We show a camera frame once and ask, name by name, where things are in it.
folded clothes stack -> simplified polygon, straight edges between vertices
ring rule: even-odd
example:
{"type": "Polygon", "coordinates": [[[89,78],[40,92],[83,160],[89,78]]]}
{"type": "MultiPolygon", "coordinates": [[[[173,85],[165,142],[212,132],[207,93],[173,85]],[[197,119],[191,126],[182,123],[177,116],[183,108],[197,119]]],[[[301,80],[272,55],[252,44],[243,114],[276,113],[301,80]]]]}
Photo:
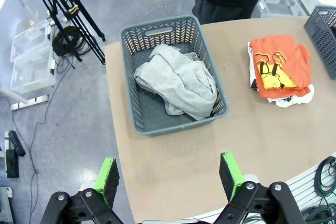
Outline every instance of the folded clothes stack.
{"type": "Polygon", "coordinates": [[[248,43],[250,86],[268,102],[286,108],[309,103],[314,95],[310,55],[290,35],[268,36],[248,43]]]}
{"type": "Polygon", "coordinates": [[[197,54],[181,54],[165,44],[154,48],[149,62],[134,73],[137,84],[160,95],[169,115],[189,114],[196,120],[210,116],[217,99],[216,83],[197,54]]]}

orange shirt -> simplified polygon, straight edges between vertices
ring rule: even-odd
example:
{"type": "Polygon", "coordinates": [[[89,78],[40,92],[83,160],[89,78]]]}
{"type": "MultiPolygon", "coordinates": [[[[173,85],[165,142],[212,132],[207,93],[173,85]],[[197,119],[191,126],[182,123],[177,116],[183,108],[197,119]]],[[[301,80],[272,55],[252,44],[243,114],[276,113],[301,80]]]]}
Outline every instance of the orange shirt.
{"type": "Polygon", "coordinates": [[[250,47],[261,97],[302,97],[310,92],[310,55],[305,45],[296,45],[292,36],[284,35],[252,40],[250,47]]]}

green gripper pad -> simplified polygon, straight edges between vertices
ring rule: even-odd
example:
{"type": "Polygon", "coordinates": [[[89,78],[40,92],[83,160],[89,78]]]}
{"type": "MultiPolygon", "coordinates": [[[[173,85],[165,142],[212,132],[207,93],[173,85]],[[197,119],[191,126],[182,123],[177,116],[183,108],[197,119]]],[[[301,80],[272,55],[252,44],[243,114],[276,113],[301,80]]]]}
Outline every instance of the green gripper pad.
{"type": "Polygon", "coordinates": [[[245,180],[231,152],[221,153],[220,156],[219,175],[230,202],[245,180]]]}
{"type": "Polygon", "coordinates": [[[114,158],[107,157],[100,169],[94,189],[111,209],[119,184],[119,172],[114,158]]]}

black pants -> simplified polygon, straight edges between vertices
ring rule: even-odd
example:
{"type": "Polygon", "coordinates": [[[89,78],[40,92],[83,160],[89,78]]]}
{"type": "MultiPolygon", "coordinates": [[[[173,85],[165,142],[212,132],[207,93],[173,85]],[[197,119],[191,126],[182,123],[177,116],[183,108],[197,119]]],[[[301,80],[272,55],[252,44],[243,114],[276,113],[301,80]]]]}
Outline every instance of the black pants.
{"type": "Polygon", "coordinates": [[[245,7],[231,7],[214,5],[207,0],[195,0],[192,10],[199,23],[209,24],[236,19],[251,18],[252,12],[257,2],[245,7]]]}

plastic container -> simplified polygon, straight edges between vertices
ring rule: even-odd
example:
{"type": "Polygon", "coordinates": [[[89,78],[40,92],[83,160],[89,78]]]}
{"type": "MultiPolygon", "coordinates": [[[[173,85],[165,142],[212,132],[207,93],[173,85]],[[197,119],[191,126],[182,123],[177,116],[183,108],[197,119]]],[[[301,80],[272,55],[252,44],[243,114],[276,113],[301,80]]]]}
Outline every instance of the plastic container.
{"type": "Polygon", "coordinates": [[[24,57],[26,53],[33,50],[51,46],[51,42],[48,39],[49,33],[50,25],[47,20],[43,20],[15,36],[12,42],[12,51],[10,53],[11,62],[24,57]]]}
{"type": "Polygon", "coordinates": [[[173,17],[127,27],[121,32],[121,42],[131,119],[139,134],[155,136],[187,130],[208,124],[228,113],[226,96],[196,17],[173,17]],[[187,114],[168,115],[159,95],[136,84],[133,77],[135,69],[149,61],[150,53],[160,44],[180,48],[183,54],[196,52],[204,61],[217,86],[217,100],[209,118],[196,121],[187,114]]]}
{"type": "Polygon", "coordinates": [[[336,79],[336,38],[330,27],[336,29],[336,7],[316,6],[305,29],[314,43],[332,80],[336,79]]]}
{"type": "Polygon", "coordinates": [[[257,6],[261,18],[302,16],[295,0],[259,0],[257,6]]]}
{"type": "Polygon", "coordinates": [[[55,60],[52,47],[46,47],[26,54],[15,60],[11,90],[26,93],[53,86],[56,83],[55,60]]]}

